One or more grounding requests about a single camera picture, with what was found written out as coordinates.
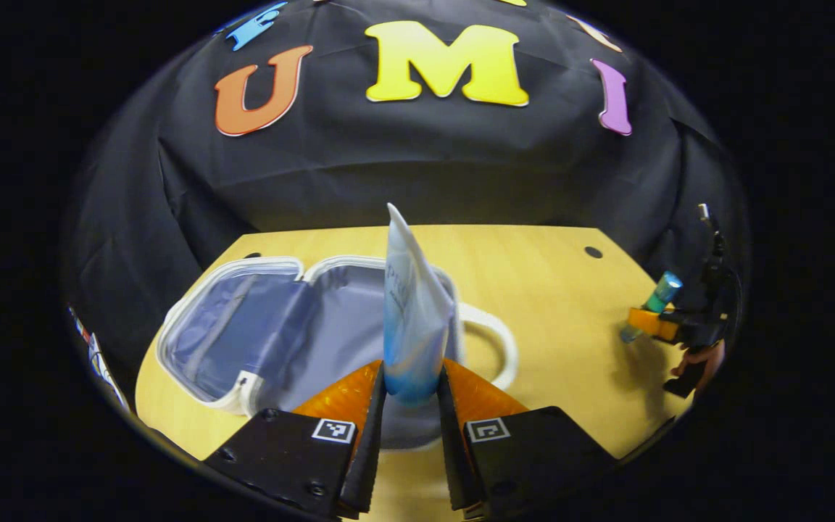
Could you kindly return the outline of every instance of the letter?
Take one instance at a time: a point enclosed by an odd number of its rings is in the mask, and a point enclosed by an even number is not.
[[[285,115],[298,95],[302,57],[314,49],[312,46],[295,47],[269,59],[269,65],[275,67],[273,93],[258,109],[247,110],[244,105],[246,82],[257,70],[256,65],[235,70],[219,80],[215,85],[218,91],[215,125],[218,130],[226,136],[242,136],[266,128]]]
[[[623,92],[627,79],[607,63],[596,59],[591,59],[591,62],[601,75],[601,85],[604,86],[604,110],[597,119],[603,128],[630,136],[633,128],[627,121],[627,96]]]
[[[235,51],[240,49],[250,40],[262,34],[264,30],[269,29],[269,27],[274,23],[272,20],[275,20],[275,17],[279,16],[279,11],[276,11],[276,9],[285,6],[287,3],[288,2],[279,2],[278,4],[275,4],[275,6],[268,7],[268,9],[262,11],[262,13],[256,14],[255,17],[247,20],[241,27],[236,28],[233,32],[228,34],[228,38],[233,36],[234,41],[236,42],[234,44],[234,49],[231,50]]]
[[[588,33],[589,36],[591,36],[593,39],[598,40],[599,43],[602,44],[603,46],[607,47],[608,49],[614,49],[619,53],[623,53],[623,50],[620,50],[620,47],[617,47],[615,44],[610,43],[607,40],[607,36],[604,33],[601,33],[600,30],[594,29],[594,27],[592,27],[589,24],[583,22],[582,20],[577,19],[577,17],[571,17],[568,14],[566,15],[566,17],[569,20],[572,20],[575,23],[579,24],[579,26],[581,26],[582,29],[584,29],[584,32]]]
[[[440,98],[449,96],[466,68],[473,66],[473,79],[463,87],[466,98],[517,107],[529,102],[514,63],[514,44],[519,40],[506,30],[471,25],[450,46],[417,21],[380,23],[365,34],[378,40],[378,78],[365,92],[372,102],[420,95],[421,86],[411,81],[409,64]]]

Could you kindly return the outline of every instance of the open lunch bag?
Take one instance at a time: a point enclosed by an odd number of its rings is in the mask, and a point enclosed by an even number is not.
[[[384,258],[339,255],[304,271],[295,257],[249,257],[216,268],[170,308],[157,359],[205,406],[253,416],[294,410],[348,373],[383,359]],[[432,267],[457,303],[444,357],[465,363],[464,323],[490,331],[504,353],[493,381],[506,389],[518,354],[508,327],[460,303],[457,287]],[[388,396],[381,448],[414,450],[440,436],[436,399],[405,407]]]

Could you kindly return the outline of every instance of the orange letter u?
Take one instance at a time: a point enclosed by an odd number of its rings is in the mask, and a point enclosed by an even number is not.
[[[302,57],[314,49],[312,46],[295,47],[269,59],[269,65],[275,67],[273,93],[258,109],[247,110],[244,106],[246,81],[256,72],[256,65],[237,69],[219,80],[215,85],[218,91],[215,125],[218,130],[226,136],[242,136],[267,128],[281,118],[291,109],[298,95]]]

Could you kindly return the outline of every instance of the white handle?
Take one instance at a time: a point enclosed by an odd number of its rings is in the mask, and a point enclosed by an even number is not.
[[[491,380],[498,389],[505,390],[514,382],[518,375],[518,345],[514,342],[514,335],[508,329],[507,324],[501,322],[500,318],[479,310],[471,304],[460,303],[460,320],[463,323],[472,323],[483,327],[496,335],[501,341],[501,351],[504,353],[504,367],[501,373]]]

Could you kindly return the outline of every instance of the wooden table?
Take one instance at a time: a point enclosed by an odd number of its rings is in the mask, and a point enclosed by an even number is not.
[[[681,360],[678,349],[645,337],[630,346],[620,341],[628,308],[643,304],[654,281],[601,231],[532,225],[413,231],[431,264],[453,278],[461,300],[500,317],[514,333],[520,364],[507,392],[525,406],[561,407],[617,458],[689,406],[692,396],[662,390]],[[387,234],[387,227],[367,227],[245,235],[205,274],[252,252],[292,255],[306,268],[337,254],[385,257]],[[466,366],[493,378],[500,362],[489,341],[467,329],[466,347]],[[136,407],[147,426],[198,459],[248,420],[192,400],[159,366],[156,339],[140,368]],[[371,511],[362,520],[462,520],[450,510],[441,446],[382,452]]]

